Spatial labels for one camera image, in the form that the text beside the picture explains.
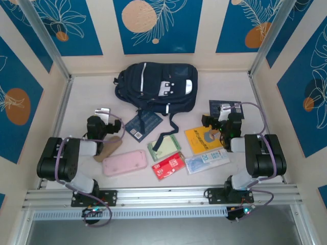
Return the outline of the small circuit board with LED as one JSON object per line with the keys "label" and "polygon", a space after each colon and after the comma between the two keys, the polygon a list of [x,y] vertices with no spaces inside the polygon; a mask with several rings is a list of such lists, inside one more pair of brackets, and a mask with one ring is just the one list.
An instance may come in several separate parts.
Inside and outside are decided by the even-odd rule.
{"label": "small circuit board with LED", "polygon": [[247,216],[254,208],[254,205],[250,207],[227,207],[227,219],[230,221],[238,221]]}
{"label": "small circuit board with LED", "polygon": [[82,218],[98,217],[102,215],[103,209],[99,207],[86,207],[82,210]]}

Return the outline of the navy blue backpack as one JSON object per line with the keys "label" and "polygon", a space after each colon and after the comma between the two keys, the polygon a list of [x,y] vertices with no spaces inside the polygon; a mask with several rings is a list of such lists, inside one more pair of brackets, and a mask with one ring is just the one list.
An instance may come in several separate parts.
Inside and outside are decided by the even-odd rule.
{"label": "navy blue backpack", "polygon": [[161,133],[153,151],[157,151],[164,137],[178,133],[179,127],[172,121],[177,113],[190,112],[196,103],[198,71],[185,63],[141,62],[130,65],[120,72],[113,83],[115,95],[123,102],[138,108],[141,132],[145,132],[142,120],[144,111],[169,116],[171,132]]}

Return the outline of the pink pencil case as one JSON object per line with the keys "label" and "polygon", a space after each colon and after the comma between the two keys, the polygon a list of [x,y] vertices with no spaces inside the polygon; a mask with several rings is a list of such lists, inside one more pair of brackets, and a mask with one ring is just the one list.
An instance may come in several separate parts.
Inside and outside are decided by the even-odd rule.
{"label": "pink pencil case", "polygon": [[118,176],[146,168],[148,165],[144,150],[107,157],[102,162],[103,174],[107,177]]}

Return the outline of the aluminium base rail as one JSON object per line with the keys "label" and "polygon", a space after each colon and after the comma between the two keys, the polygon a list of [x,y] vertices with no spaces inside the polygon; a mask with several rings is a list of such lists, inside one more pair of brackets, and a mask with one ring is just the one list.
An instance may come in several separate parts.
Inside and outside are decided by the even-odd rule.
{"label": "aluminium base rail", "polygon": [[[205,197],[209,186],[118,188],[113,198],[115,208],[174,208],[207,207]],[[302,204],[302,197],[295,184],[268,183],[255,186],[251,196],[254,205],[263,205],[274,194],[271,205]],[[73,193],[64,189],[29,190],[22,205],[23,210],[69,209]]]}

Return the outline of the green notepad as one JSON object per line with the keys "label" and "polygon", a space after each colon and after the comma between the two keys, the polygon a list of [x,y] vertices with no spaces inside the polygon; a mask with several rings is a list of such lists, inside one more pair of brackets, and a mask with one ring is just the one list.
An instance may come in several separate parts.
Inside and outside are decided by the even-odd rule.
{"label": "green notepad", "polygon": [[157,151],[153,149],[155,144],[156,141],[148,144],[148,150],[154,162],[157,162],[160,159],[166,158],[181,150],[181,147],[174,135],[165,136]]}

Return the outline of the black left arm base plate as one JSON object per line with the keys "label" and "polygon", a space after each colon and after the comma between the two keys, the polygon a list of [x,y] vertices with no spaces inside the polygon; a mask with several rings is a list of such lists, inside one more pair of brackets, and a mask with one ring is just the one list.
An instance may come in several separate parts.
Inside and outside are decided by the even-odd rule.
{"label": "black left arm base plate", "polygon": [[[99,199],[101,199],[104,203],[106,203],[109,207],[116,206],[117,201],[117,191],[116,190],[99,190],[92,192],[91,194]],[[72,207],[88,207],[88,206],[100,206],[104,205],[99,201],[94,200],[93,198],[86,197],[82,194],[74,194],[71,200]]]}

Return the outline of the clear packet with blue print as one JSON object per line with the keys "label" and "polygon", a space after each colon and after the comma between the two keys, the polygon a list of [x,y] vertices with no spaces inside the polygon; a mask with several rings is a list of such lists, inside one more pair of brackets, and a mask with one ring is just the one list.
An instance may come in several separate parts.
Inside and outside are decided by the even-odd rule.
{"label": "clear packet with blue print", "polygon": [[224,148],[185,158],[186,168],[190,175],[225,165],[229,162],[230,159],[228,157],[227,151]]}

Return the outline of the yellow book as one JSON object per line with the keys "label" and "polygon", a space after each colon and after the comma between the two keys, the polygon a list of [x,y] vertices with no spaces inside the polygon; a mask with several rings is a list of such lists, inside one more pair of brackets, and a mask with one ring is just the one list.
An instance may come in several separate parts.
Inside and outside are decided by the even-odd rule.
{"label": "yellow book", "polygon": [[185,135],[194,155],[222,147],[219,130],[213,130],[211,126],[185,130]]}

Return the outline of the red packet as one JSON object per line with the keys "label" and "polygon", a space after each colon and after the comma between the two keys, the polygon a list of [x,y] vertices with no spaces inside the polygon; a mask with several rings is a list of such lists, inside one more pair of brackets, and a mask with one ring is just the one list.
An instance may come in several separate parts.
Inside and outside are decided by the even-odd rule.
{"label": "red packet", "polygon": [[168,158],[154,164],[152,167],[154,174],[159,181],[171,176],[177,171],[185,168],[184,155],[177,152]]}

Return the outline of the aluminium side rail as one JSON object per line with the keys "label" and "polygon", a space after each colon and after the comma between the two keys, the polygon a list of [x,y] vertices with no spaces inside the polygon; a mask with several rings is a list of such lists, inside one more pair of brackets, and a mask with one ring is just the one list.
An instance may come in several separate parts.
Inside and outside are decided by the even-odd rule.
{"label": "aluminium side rail", "polygon": [[57,113],[57,116],[56,116],[52,137],[59,137],[59,134],[61,132],[61,128],[62,128],[66,108],[67,108],[67,105],[68,105],[69,97],[70,97],[72,86],[73,86],[73,82],[74,82],[74,77],[71,76],[70,79],[67,82],[67,85],[65,87],[63,96],[62,96],[61,101],[60,101],[60,105],[59,105],[58,113]]}
{"label": "aluminium side rail", "polygon": [[[252,88],[256,103],[264,111],[264,107],[262,105],[261,98],[260,98],[260,96],[258,94],[258,90],[256,88],[256,85],[255,85],[254,81],[253,81],[253,78],[252,78],[249,71],[247,73],[248,73],[249,81],[250,81],[250,84],[251,84],[251,88]],[[268,124],[267,124],[267,120],[265,120],[265,118],[266,118],[266,115],[262,115],[262,120],[263,120],[263,122],[265,122],[265,133],[270,134],[270,130],[269,130],[269,127],[268,127]]]}

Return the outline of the dark blue notebook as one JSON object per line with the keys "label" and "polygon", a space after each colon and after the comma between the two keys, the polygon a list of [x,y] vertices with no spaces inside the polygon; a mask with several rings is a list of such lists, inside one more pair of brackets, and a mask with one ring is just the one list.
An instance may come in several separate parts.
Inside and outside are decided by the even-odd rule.
{"label": "dark blue notebook", "polygon": [[241,115],[242,119],[244,119],[244,113],[242,105],[240,105],[241,102],[238,101],[217,101],[217,100],[209,100],[209,109],[210,109],[210,115],[215,118],[219,118],[219,107],[221,104],[230,104],[231,107],[234,106],[234,108],[231,108],[231,113],[238,113]]}
{"label": "dark blue notebook", "polygon": [[141,130],[139,116],[136,115],[126,125],[126,131],[137,141],[141,142],[145,139],[162,121],[163,119],[154,112],[142,112],[142,122],[144,122],[144,130]]}

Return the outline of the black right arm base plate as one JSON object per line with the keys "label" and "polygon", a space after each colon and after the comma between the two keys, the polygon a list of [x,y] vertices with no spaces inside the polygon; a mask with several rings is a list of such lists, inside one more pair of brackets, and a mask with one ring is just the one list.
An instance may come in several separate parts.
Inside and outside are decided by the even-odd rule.
{"label": "black right arm base plate", "polygon": [[243,204],[254,203],[253,194],[246,190],[227,190],[225,188],[208,188],[204,197],[209,204]]}

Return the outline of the aluminium frame post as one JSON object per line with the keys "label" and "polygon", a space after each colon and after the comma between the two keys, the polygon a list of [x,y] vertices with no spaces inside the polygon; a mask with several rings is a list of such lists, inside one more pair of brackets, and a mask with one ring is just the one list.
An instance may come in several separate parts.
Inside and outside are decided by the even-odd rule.
{"label": "aluminium frame post", "polygon": [[38,13],[34,9],[32,3],[29,0],[17,0],[18,5],[23,11],[25,17],[30,23],[32,29],[38,36],[45,50],[56,64],[57,68],[61,72],[61,74],[65,77],[66,80],[70,81],[71,74],[68,71],[65,63],[63,62],[60,52],[58,51],[56,45],[54,44],[50,34],[48,33],[45,25],[43,24],[41,18]]}
{"label": "aluminium frame post", "polygon": [[286,19],[289,16],[289,13],[293,9],[296,0],[283,0],[281,8],[278,10],[274,21],[272,22],[270,29],[262,42],[261,47],[258,50],[258,53],[254,59],[253,64],[249,70],[249,77],[252,79],[255,73],[258,71],[261,63],[265,60],[266,55],[268,54],[271,46],[273,45],[276,37],[278,36],[281,28],[283,27]]}

